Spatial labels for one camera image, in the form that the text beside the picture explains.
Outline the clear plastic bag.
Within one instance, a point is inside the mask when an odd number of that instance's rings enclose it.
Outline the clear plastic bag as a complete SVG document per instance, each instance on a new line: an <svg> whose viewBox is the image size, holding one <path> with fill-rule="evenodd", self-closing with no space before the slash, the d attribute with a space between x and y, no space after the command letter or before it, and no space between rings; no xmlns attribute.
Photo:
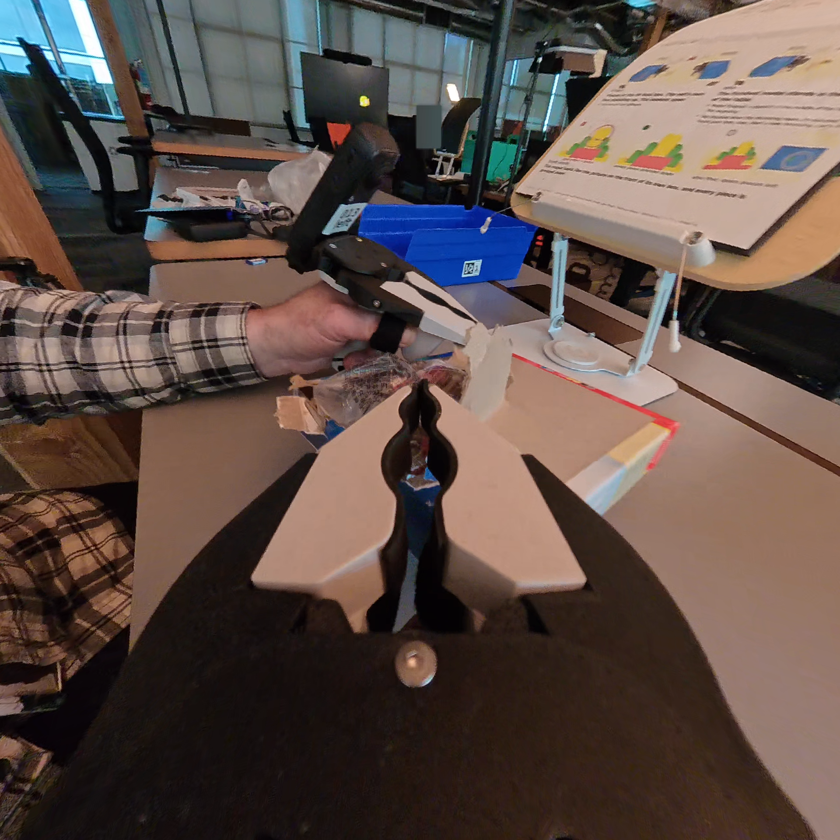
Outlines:
<svg viewBox="0 0 840 840"><path fill-rule="evenodd" d="M378 355L351 370L316 381L308 400L321 416L323 429L303 435L320 448L394 393L420 381L439 387L459 401L467 379L464 367L454 362L450 355L415 361L396 354Z"/></svg>

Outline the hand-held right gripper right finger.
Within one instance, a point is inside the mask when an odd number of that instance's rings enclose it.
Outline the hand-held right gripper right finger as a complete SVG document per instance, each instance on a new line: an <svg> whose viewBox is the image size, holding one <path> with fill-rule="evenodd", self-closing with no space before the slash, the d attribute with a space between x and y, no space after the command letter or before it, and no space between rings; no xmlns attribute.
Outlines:
<svg viewBox="0 0 840 840"><path fill-rule="evenodd" d="M420 384L427 466L437 480L420 559L420 622L470 632L526 595L577 592L587 580L529 462L434 385Z"/></svg>

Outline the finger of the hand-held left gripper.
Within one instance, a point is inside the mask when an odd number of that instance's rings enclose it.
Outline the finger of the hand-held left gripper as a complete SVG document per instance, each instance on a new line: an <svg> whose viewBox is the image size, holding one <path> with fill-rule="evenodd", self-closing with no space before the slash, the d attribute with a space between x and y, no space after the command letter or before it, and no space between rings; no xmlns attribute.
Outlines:
<svg viewBox="0 0 840 840"><path fill-rule="evenodd" d="M424 334L438 343L464 345L468 332L476 325L426 301L403 282L382 282L380 305L380 351L385 353L393 354L401 348L403 334L409 327L416 330L418 338Z"/></svg>
<svg viewBox="0 0 840 840"><path fill-rule="evenodd" d="M403 276L403 283L414 288L426 301L430 301L439 308L446 308L458 317L477 323L474 316L460 306L444 288L440 287L433 280L413 270L407 271Z"/></svg>

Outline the printed instruction sheet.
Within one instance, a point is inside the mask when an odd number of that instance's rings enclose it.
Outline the printed instruction sheet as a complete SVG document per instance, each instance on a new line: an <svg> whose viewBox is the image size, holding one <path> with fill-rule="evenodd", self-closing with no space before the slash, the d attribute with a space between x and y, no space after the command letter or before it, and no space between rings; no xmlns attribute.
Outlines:
<svg viewBox="0 0 840 840"><path fill-rule="evenodd" d="M839 2L759 2L637 58L518 184L535 218L698 232L748 254L839 162Z"/></svg>

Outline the person's left hand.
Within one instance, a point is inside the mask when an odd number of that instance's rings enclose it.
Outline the person's left hand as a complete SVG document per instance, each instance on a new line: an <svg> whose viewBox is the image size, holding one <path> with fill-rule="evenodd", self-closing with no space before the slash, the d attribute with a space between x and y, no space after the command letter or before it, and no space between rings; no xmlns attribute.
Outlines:
<svg viewBox="0 0 840 840"><path fill-rule="evenodd" d="M251 309L245 320L248 352L266 379L327 370L335 359L351 369L377 355L371 337L382 316L318 282L270 308Z"/></svg>

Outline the wooden side panel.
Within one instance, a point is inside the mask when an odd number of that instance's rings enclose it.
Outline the wooden side panel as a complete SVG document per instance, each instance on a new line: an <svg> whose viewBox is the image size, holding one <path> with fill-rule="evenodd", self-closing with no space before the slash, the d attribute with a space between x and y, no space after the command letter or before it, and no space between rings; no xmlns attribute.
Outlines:
<svg viewBox="0 0 840 840"><path fill-rule="evenodd" d="M61 286L81 284L4 131L1 132L1 251L31 258ZM141 415L81 416L6 425L2 458L34 489L92 487L139 477Z"/></svg>

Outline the flat black device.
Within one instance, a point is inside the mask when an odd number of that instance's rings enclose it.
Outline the flat black device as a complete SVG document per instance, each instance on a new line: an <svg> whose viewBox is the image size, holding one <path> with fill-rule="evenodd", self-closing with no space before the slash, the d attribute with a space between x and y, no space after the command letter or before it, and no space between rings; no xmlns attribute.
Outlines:
<svg viewBox="0 0 840 840"><path fill-rule="evenodd" d="M199 223L192 220L176 222L172 229L184 240L195 244L210 244L247 238L249 224L242 221Z"/></svg>

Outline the blue plastic bin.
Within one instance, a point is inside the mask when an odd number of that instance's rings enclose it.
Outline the blue plastic bin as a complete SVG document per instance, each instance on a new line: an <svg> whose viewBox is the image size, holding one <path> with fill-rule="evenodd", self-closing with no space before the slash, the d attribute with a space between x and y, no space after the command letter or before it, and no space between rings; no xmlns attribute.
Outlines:
<svg viewBox="0 0 840 840"><path fill-rule="evenodd" d="M368 205L359 236L390 249L441 287L518 277L537 228L475 206Z"/></svg>

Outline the person's left forearm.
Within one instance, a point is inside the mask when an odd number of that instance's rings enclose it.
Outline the person's left forearm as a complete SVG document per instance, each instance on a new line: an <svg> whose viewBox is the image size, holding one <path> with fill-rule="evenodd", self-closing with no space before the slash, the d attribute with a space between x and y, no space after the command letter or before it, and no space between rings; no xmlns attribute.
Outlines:
<svg viewBox="0 0 840 840"><path fill-rule="evenodd" d="M4 280L1 424L142 410L264 382L246 337L255 309Z"/></svg>

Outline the person's plaid shirt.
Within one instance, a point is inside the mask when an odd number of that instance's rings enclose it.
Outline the person's plaid shirt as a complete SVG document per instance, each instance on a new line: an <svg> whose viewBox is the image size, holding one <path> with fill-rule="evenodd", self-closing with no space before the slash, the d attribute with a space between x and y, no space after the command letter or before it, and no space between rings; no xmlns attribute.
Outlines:
<svg viewBox="0 0 840 840"><path fill-rule="evenodd" d="M128 654L135 492L2 495L2 838L69 762Z"/></svg>

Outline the colourful cardboard puzzle box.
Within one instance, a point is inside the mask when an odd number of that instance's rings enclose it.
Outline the colourful cardboard puzzle box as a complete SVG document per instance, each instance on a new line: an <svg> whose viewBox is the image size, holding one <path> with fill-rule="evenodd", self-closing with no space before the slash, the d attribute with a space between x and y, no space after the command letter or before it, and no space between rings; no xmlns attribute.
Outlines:
<svg viewBox="0 0 840 840"><path fill-rule="evenodd" d="M665 374L645 369L653 380L639 386L614 376L606 363L628 361L625 353L573 327L553 339L547 320L481 331L467 348L442 342L425 358L418 350L398 355L407 361L450 355L468 375L457 402L520 453L541 461L597 512L606 512L656 467L679 428L645 405L649 396L656 401L676 392ZM321 378L292 377L290 394L276 399L280 428L322 431L323 420L308 400Z"/></svg>

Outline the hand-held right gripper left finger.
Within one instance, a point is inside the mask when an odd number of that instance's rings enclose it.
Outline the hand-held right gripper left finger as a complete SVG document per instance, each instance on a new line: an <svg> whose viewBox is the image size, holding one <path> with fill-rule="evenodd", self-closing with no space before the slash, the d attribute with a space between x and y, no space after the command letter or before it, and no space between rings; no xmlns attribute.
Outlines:
<svg viewBox="0 0 840 840"><path fill-rule="evenodd" d="M321 447L252 575L260 590L339 604L357 633L390 634L406 574L402 478L420 384Z"/></svg>

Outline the white plastic bag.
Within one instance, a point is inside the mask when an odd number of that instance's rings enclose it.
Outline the white plastic bag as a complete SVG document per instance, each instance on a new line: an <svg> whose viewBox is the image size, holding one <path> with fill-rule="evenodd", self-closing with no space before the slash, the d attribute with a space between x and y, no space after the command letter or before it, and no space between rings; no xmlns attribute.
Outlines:
<svg viewBox="0 0 840 840"><path fill-rule="evenodd" d="M267 175L271 199L295 216L299 215L332 159L331 154L313 150L296 159L278 163Z"/></svg>

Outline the wooden background desk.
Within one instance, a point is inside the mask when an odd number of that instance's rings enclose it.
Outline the wooden background desk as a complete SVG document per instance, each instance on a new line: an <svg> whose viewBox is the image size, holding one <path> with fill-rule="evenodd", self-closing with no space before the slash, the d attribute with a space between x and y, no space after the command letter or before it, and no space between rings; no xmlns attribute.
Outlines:
<svg viewBox="0 0 840 840"><path fill-rule="evenodd" d="M263 171L199 170L175 167L159 168L155 174L152 195L170 195L181 186L209 186L233 190L241 179L251 186L267 184ZM144 230L145 244L157 261L190 261L210 259L275 258L286 254L287 245L275 239L251 234L246 238L197 243L180 236L159 218L149 218Z"/></svg>

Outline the black computer monitor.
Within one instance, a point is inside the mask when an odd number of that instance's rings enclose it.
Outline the black computer monitor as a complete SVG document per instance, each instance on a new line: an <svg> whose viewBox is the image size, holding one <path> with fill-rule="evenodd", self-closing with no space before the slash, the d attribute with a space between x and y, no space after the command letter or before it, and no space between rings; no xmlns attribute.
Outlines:
<svg viewBox="0 0 840 840"><path fill-rule="evenodd" d="M387 128L390 71L302 52L301 81L306 121L370 123Z"/></svg>

